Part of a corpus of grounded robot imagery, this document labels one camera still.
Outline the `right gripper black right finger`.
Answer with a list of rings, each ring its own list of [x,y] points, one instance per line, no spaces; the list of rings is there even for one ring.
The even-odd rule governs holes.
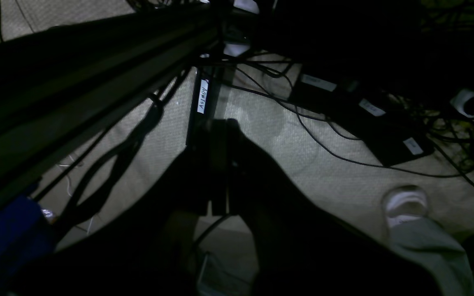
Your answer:
[[[440,296],[433,275],[306,197],[280,165],[226,121],[231,200],[252,232],[253,296]]]

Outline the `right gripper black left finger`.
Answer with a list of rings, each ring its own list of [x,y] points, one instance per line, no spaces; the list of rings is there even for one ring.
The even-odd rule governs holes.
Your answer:
[[[158,181],[111,223],[15,276],[17,296],[197,296],[199,217],[221,212],[221,120],[199,123]]]

